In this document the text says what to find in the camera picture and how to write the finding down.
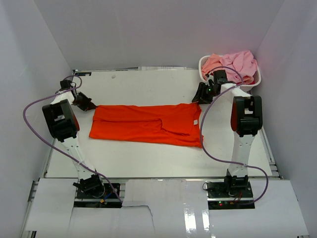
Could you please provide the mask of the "orange t shirt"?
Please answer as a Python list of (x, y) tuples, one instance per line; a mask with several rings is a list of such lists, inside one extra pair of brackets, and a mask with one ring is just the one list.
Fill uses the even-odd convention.
[(197, 103), (163, 106), (100, 105), (89, 137), (201, 148)]

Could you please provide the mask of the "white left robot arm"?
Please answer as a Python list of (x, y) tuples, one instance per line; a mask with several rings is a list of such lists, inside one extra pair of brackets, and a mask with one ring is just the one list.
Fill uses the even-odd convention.
[(95, 167), (85, 159), (79, 142), (79, 122), (72, 109), (77, 106), (82, 111), (97, 108), (92, 99), (76, 89), (76, 83), (71, 76), (60, 82), (60, 89), (55, 93), (54, 100), (42, 107), (45, 121), (51, 136), (58, 140), (66, 149), (66, 153), (73, 157), (73, 164), (78, 175), (78, 182), (73, 185), (84, 194), (100, 198), (105, 193), (105, 186), (101, 177), (96, 174)]

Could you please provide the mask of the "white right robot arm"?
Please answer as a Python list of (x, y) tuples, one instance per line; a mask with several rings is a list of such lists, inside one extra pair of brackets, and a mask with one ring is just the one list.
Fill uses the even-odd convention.
[(248, 168), (263, 171), (259, 167), (249, 165), (252, 143), (263, 126), (263, 109), (262, 98), (244, 92), (240, 88), (241, 84), (229, 81), (226, 69), (242, 79), (238, 71), (227, 66), (217, 66), (208, 71), (206, 82), (199, 83), (192, 102), (209, 105), (203, 115), (200, 129), (203, 128), (207, 112), (217, 99), (225, 96), (232, 103), (230, 126), (234, 134), (234, 146), (231, 160), (217, 159), (208, 152), (206, 154), (215, 161), (229, 165), (223, 182), (223, 191), (228, 197), (234, 198), (248, 189)]

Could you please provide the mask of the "black table label sticker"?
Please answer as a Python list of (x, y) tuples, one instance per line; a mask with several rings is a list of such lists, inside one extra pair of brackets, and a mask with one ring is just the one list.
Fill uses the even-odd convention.
[(91, 72), (76, 72), (74, 75), (83, 77), (83, 76), (91, 76), (92, 73)]

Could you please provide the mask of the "peach t shirt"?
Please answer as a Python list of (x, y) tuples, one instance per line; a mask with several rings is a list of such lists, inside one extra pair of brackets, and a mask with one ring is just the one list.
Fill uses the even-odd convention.
[(222, 66), (221, 62), (221, 56), (216, 55), (216, 54), (212, 54), (208, 57), (208, 59), (206, 60), (206, 62), (204, 64), (201, 65), (201, 72), (202, 72), (202, 76), (203, 79), (206, 80), (206, 74), (213, 68), (218, 67), (218, 66)]

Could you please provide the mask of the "white perforated laundry basket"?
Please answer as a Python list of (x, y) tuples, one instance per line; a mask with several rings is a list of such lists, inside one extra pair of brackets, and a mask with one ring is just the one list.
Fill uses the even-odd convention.
[[(199, 75), (200, 75), (200, 78), (202, 81), (205, 81), (203, 79), (203, 76), (202, 76), (202, 72), (201, 72), (201, 65), (204, 64), (206, 62), (206, 60), (208, 59), (209, 55), (207, 56), (203, 56), (202, 58), (200, 58), (199, 60)], [(254, 75), (254, 84), (249, 84), (249, 85), (246, 85), (243, 83), (242, 85), (242, 90), (245, 91), (245, 92), (248, 92), (250, 91), (252, 88), (254, 88), (255, 86), (258, 86), (260, 83), (261, 83), (261, 73), (260, 73), (260, 69), (259, 69), (259, 66), (258, 66), (258, 70), (257, 72), (255, 73)]]

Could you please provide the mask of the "light pink t shirt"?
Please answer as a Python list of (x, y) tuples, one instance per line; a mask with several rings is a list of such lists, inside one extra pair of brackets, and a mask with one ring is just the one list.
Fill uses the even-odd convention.
[(236, 70), (243, 78), (244, 84), (254, 84), (254, 75), (258, 70), (258, 64), (250, 51), (225, 54), (220, 57), (220, 63), (222, 66)]

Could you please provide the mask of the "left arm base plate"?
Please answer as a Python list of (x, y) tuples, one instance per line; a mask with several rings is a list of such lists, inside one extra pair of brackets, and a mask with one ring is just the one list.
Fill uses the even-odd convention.
[(104, 183), (104, 188), (96, 190), (94, 193), (84, 193), (79, 188), (76, 189), (74, 199), (75, 208), (121, 208), (122, 204), (113, 192), (108, 183)]

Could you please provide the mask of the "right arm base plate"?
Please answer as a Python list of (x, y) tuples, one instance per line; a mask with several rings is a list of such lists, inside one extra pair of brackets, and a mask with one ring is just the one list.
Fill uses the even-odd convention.
[(246, 188), (227, 191), (224, 182), (206, 181), (202, 189), (207, 193), (209, 210), (255, 209), (251, 184)]

